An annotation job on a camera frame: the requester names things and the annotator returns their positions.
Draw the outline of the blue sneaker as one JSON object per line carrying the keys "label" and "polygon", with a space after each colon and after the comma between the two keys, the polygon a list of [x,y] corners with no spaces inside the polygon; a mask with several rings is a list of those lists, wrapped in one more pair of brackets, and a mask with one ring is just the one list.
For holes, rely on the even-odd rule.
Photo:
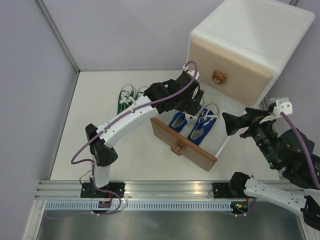
{"label": "blue sneaker", "polygon": [[173,118],[168,124],[168,126],[174,131],[176,131],[177,133],[180,133],[185,126],[196,123],[198,121],[198,115],[200,113],[200,110],[202,109],[203,104],[204,104],[204,98],[202,97],[197,107],[197,111],[195,115],[178,111],[173,115]]}
{"label": "blue sneaker", "polygon": [[201,111],[187,139],[199,146],[219,119],[220,109],[217,104],[207,104]]}

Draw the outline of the brown drawer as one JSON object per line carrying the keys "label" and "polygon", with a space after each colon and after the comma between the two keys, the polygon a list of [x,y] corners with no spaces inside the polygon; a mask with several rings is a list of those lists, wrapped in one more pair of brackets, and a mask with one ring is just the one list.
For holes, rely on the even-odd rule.
{"label": "brown drawer", "polygon": [[153,134],[168,145],[170,150],[171,147],[180,146],[182,156],[208,172],[217,162],[219,154],[230,139],[227,136],[222,113],[226,112],[239,116],[244,113],[246,106],[203,82],[200,83],[200,89],[204,91],[203,107],[211,103],[219,107],[218,122],[200,145],[196,145],[187,139],[194,126],[193,123],[186,125],[179,133],[169,127],[175,111],[164,112],[151,118],[150,121]]}

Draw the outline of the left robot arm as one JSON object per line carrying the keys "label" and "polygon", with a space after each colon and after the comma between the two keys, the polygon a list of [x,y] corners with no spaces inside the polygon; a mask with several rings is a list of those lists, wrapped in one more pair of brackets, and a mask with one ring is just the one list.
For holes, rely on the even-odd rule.
{"label": "left robot arm", "polygon": [[94,195],[104,198],[109,193],[111,164],[118,158],[114,146],[122,137],[163,112],[177,110],[196,114],[204,94],[198,82],[199,76],[197,71],[185,70],[177,79],[153,83],[138,101],[113,119],[99,126],[86,126],[89,151],[95,160],[91,188]]}

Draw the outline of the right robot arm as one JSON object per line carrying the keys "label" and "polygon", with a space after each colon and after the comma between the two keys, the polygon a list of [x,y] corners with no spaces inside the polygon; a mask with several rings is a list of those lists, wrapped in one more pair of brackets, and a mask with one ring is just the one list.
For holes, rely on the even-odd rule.
{"label": "right robot arm", "polygon": [[[320,158],[313,153],[314,142],[301,133],[280,107],[259,110],[247,107],[245,114],[222,113],[228,136],[238,130],[243,139],[252,138],[270,169],[303,190],[320,189]],[[302,217],[309,227],[320,229],[320,201],[311,194],[294,194],[260,183],[254,177],[235,172],[228,184],[231,196],[262,199]]]}

